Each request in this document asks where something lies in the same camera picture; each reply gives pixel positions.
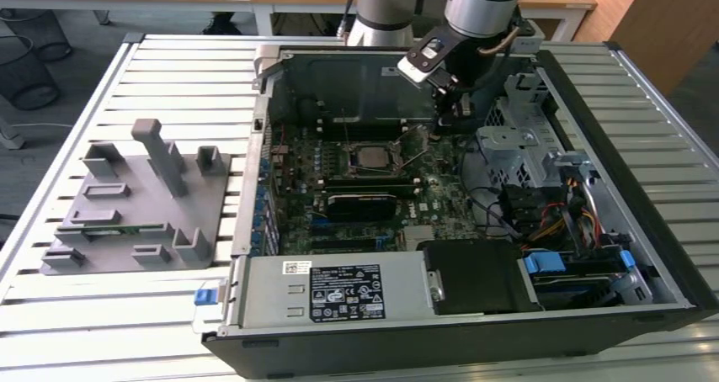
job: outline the black mesh bin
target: black mesh bin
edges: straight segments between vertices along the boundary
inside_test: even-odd
[[[27,37],[0,36],[0,94],[22,110],[39,109],[60,96]]]
[[[44,62],[62,60],[72,52],[52,10],[3,9],[0,19],[12,33],[32,40],[35,53]]]

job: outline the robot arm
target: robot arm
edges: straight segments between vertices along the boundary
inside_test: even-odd
[[[521,18],[517,0],[447,0],[446,23],[411,48],[401,72],[415,84],[430,81],[442,93],[471,88],[510,46]]]
[[[445,1],[445,23],[413,45],[413,17],[433,15]],[[415,85],[433,85],[442,124],[493,76],[495,55],[510,50],[522,24],[517,0],[359,0],[348,44],[413,46],[399,72]]]

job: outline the gray plastic base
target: gray plastic base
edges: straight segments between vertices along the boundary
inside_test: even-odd
[[[224,167],[218,165],[218,170],[208,171],[207,159],[198,165],[195,155],[182,156],[183,164],[178,163],[188,193],[176,198],[147,156],[111,162],[116,177],[98,179],[91,173],[43,257],[40,272],[56,275],[207,268],[215,256],[231,163],[230,155],[219,157]],[[82,231],[83,224],[106,230]],[[143,229],[143,225],[156,226]],[[62,231],[68,227],[78,230]]]

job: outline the cable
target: cable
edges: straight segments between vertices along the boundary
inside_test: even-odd
[[[350,9],[352,7],[352,2],[354,0],[347,0],[346,11],[342,15],[342,20],[339,21],[338,37],[342,37],[346,34],[347,17],[350,16]]]
[[[481,56],[493,56],[494,54],[498,54],[502,50],[507,50],[509,48],[511,48],[510,46],[518,35],[519,35],[519,26],[515,26],[515,28],[513,29],[513,31],[510,31],[510,34],[507,34],[507,37],[505,37],[505,39],[501,41],[497,47],[481,48],[478,50],[478,52],[481,53]]]
[[[522,11],[519,9],[519,6],[517,6],[515,11],[513,13],[513,22],[510,23],[510,27],[511,27],[513,24],[515,25],[515,27],[513,28],[513,30],[507,34],[507,37],[505,38],[505,40],[507,40],[507,39],[513,40],[514,39],[514,38],[511,38],[513,35],[517,36],[519,34],[519,25],[522,24],[521,22],[522,22]],[[507,60],[510,59],[511,49],[513,49],[511,44],[507,44],[507,46],[505,47],[505,54],[503,54],[502,60],[499,61],[498,64],[493,65],[493,67],[490,68],[490,71],[481,77],[481,79],[478,79],[474,86],[471,86],[469,88],[455,88],[453,91],[455,93],[463,94],[463,93],[475,92],[475,91],[481,90],[483,87],[486,87],[489,85],[490,81],[495,78],[497,73],[502,70],[502,68],[505,68],[505,64],[507,64]]]
[[[310,14],[310,18],[312,19],[312,23],[315,24],[315,29],[316,29],[319,35],[324,35],[324,30],[320,28],[320,25],[318,24],[318,22],[315,20],[315,14],[314,13]]]
[[[473,139],[473,136],[474,135],[470,135],[467,137],[467,141],[466,141],[466,143],[463,145],[465,150],[462,152],[462,157],[459,158],[459,169],[458,169],[459,187],[462,188],[462,191],[465,192],[465,194],[467,195],[467,197],[473,201],[477,208],[483,210],[489,215],[493,215],[495,217],[497,221],[499,222],[499,224],[502,225],[502,227],[505,228],[505,230],[507,231],[507,233],[510,234],[510,236],[514,239],[521,240],[521,239],[523,239],[522,233],[519,233],[517,231],[517,229],[513,227],[513,225],[499,216],[499,214],[497,214],[483,203],[481,203],[477,200],[475,197],[473,197],[473,195],[470,194],[470,192],[467,190],[467,186],[465,185],[465,176],[462,175],[462,169],[465,167],[465,158],[467,157],[467,142]]]
[[[71,124],[60,124],[60,123],[32,123],[32,124],[15,124],[11,125],[11,127],[66,127],[72,128],[74,126]]]
[[[0,214],[0,220],[20,220],[20,215]]]
[[[455,93],[458,93],[458,94],[471,93],[471,92],[475,92],[475,91],[481,90],[483,87],[486,87],[489,85],[490,80],[493,80],[495,78],[497,73],[502,70],[502,68],[505,68],[505,64],[507,64],[507,60],[510,59],[510,50],[511,50],[511,47],[507,47],[505,49],[505,54],[502,55],[502,60],[499,61],[498,64],[493,65],[489,72],[478,79],[474,86],[471,86],[470,88],[455,88],[454,89]]]
[[[327,218],[327,215],[323,214],[323,213],[319,213],[319,212],[316,212],[316,211],[307,211],[307,212],[310,212],[311,214],[314,214],[314,215],[316,215],[316,216],[322,216],[323,218]]]

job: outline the warning label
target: warning label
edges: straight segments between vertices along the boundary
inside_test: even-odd
[[[311,268],[310,308],[315,323],[385,319],[380,265]]]

